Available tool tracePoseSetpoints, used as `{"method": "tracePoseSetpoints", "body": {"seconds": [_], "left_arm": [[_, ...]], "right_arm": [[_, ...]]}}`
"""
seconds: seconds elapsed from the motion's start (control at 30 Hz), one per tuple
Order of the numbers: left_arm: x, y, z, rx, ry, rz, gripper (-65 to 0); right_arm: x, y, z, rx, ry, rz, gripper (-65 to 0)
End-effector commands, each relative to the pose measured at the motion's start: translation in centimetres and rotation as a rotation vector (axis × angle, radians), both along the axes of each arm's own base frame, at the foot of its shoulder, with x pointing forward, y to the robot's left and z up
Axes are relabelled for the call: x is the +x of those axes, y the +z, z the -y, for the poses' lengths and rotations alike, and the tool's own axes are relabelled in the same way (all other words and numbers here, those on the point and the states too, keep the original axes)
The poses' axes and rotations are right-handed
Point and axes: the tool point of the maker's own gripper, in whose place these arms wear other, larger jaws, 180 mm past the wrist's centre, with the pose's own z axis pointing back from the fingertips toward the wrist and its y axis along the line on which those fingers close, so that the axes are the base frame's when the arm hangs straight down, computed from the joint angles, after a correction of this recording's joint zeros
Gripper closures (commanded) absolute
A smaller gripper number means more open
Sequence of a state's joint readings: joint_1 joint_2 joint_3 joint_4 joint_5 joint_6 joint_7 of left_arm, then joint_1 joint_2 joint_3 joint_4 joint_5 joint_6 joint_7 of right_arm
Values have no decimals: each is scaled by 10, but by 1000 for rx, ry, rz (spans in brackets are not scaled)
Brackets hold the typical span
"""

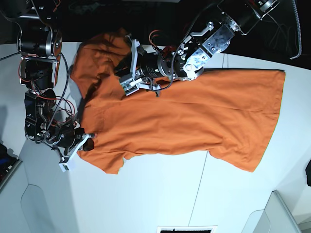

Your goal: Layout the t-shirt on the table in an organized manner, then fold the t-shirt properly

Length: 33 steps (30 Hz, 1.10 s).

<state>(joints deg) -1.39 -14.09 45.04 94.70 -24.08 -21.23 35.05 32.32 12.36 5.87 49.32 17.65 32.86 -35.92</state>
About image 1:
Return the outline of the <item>robot arm image-left side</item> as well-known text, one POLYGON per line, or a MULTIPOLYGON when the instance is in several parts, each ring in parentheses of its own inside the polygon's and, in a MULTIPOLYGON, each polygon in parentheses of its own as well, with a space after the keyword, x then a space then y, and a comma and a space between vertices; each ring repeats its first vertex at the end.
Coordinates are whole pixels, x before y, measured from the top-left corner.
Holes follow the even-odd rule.
POLYGON ((21 61, 17 73, 20 84, 27 87, 25 136, 56 151, 62 171, 70 171, 78 151, 93 149, 95 134, 87 134, 79 126, 72 103, 65 121, 55 118, 61 104, 67 103, 64 96, 54 92, 60 64, 66 60, 57 26, 60 3, 58 0, 3 0, 0 12, 19 26, 17 50, 21 61))

